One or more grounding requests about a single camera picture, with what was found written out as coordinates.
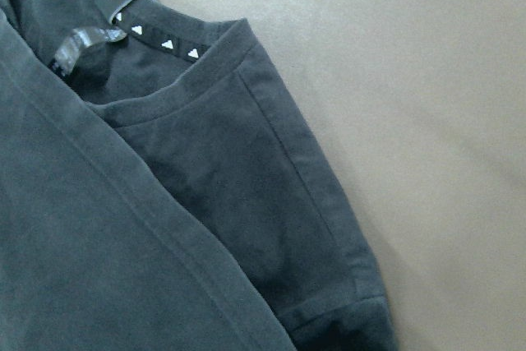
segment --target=black neck tape with white triangles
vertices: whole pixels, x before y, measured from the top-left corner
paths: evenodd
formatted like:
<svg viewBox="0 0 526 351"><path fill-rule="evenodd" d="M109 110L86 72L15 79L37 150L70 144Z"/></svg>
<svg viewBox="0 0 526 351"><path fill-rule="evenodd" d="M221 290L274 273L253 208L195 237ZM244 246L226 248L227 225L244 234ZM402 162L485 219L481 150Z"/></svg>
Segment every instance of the black neck tape with white triangles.
<svg viewBox="0 0 526 351"><path fill-rule="evenodd" d="M94 1L109 24L117 26L153 48L171 53L189 62L195 62L210 47L182 39L156 26L147 24L141 16L132 14L126 9L126 6L133 0Z"/></svg>

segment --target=white triangle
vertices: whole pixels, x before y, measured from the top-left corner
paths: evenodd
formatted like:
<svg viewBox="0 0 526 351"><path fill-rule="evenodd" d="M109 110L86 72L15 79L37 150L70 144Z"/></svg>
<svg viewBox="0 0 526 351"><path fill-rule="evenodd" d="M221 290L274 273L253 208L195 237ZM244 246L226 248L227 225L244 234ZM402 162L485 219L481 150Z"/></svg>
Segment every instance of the white triangle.
<svg viewBox="0 0 526 351"><path fill-rule="evenodd" d="M173 49L172 40L166 40L164 43L161 44L165 48Z"/></svg>
<svg viewBox="0 0 526 351"><path fill-rule="evenodd" d="M194 48L192 51L190 51L188 53L188 56L192 58L199 58L199 53L197 53L197 48Z"/></svg>
<svg viewBox="0 0 526 351"><path fill-rule="evenodd" d="M142 35L142 26L140 26L140 25L132 26L131 30L133 30L138 35Z"/></svg>

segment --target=folded t-shirt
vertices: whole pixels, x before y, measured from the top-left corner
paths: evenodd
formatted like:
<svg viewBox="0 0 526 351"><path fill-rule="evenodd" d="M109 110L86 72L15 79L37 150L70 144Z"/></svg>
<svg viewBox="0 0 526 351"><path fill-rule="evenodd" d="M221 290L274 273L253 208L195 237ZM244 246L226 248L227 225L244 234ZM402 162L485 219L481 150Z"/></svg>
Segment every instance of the folded t-shirt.
<svg viewBox="0 0 526 351"><path fill-rule="evenodd" d="M396 349L375 257L246 18L203 21L157 0L110 21L100 0L0 5L44 65L75 28L127 33L85 51L61 89L226 247L298 349Z"/></svg>

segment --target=beige surface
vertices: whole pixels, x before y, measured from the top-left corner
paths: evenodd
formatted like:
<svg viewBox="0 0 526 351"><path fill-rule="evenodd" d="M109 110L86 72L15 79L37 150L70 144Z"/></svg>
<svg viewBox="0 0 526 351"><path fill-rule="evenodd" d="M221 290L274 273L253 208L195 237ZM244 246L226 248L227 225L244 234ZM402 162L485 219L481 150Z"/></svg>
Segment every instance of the beige surface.
<svg viewBox="0 0 526 351"><path fill-rule="evenodd" d="M403 351L526 350L526 0L160 0L246 16L348 193Z"/></svg>

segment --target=clothing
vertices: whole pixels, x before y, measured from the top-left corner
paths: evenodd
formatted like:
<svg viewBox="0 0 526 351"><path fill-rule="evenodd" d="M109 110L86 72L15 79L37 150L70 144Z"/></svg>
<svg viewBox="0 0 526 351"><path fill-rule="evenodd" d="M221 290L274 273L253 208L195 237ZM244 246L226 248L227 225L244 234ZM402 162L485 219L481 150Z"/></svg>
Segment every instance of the clothing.
<svg viewBox="0 0 526 351"><path fill-rule="evenodd" d="M0 0L0 349L396 349L376 260L246 18Z"/></svg>

